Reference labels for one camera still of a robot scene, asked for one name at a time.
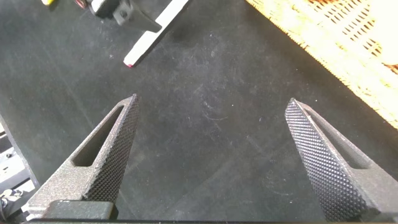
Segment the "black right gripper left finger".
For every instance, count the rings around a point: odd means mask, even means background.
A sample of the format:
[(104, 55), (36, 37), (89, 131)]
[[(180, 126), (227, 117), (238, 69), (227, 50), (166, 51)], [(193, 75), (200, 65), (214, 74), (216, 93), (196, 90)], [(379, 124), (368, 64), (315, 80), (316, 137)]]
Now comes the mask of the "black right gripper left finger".
[(139, 118), (136, 94), (120, 101), (25, 205), (43, 218), (57, 200), (114, 203), (124, 177)]

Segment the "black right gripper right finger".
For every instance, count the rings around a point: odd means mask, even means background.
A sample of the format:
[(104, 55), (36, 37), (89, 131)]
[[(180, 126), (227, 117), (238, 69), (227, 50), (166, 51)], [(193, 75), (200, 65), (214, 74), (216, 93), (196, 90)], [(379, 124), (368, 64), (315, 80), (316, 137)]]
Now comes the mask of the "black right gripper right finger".
[(285, 120), (327, 221), (397, 221), (391, 175), (309, 105), (291, 98)]

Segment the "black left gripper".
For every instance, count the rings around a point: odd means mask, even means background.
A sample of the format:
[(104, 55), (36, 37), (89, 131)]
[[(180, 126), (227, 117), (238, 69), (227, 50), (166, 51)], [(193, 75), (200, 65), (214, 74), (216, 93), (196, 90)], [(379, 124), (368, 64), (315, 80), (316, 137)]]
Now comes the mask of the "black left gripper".
[(120, 26), (130, 24), (144, 31), (158, 32), (162, 26), (151, 19), (133, 0), (91, 0), (90, 11), (97, 17), (113, 15)]

